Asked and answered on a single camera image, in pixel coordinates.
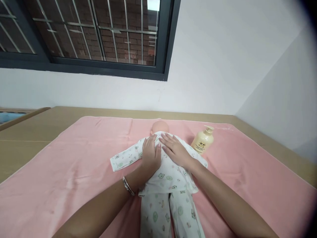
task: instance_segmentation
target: pink blanket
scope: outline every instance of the pink blanket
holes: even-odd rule
[[[140,164],[114,173],[109,159],[148,136],[155,121],[79,119],[0,184],[0,237],[52,237],[85,202]],[[316,199],[312,186],[230,124],[166,122],[170,132],[188,144],[204,125],[213,126],[215,140],[204,155],[208,169],[280,237],[299,237],[304,232]],[[201,191],[193,198],[206,237],[233,236]],[[137,196],[131,198],[102,237],[139,237],[140,202]]]

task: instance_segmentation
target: doll head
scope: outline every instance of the doll head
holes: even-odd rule
[[[158,132],[158,131],[169,132],[169,126],[164,121],[157,121],[152,126],[151,134],[154,134],[155,132]]]

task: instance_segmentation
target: pajama pants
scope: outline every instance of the pajama pants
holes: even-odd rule
[[[142,197],[140,238],[171,238],[171,217],[176,238],[205,237],[192,195],[177,191]]]

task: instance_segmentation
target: white baby pajamas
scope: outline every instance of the white baby pajamas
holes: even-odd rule
[[[155,146],[163,132],[156,132]],[[205,167],[207,161],[190,145],[176,136],[188,153]],[[113,171],[120,170],[142,158],[145,138],[110,159]],[[192,194],[198,192],[191,173],[176,165],[161,151],[161,166],[140,189],[141,231],[140,237],[172,237],[173,218],[175,237],[205,237]]]

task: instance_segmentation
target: pajama sleeve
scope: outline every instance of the pajama sleeve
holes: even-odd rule
[[[122,151],[119,154],[116,154],[110,159],[113,172],[123,169],[142,158],[142,147],[144,140],[145,138],[139,140],[130,148],[126,149],[125,151]]]
[[[194,150],[190,145],[188,145],[184,140],[180,139],[178,136],[176,138],[185,147],[187,152],[196,160],[198,160],[203,166],[208,168],[208,162],[200,155],[196,150]]]

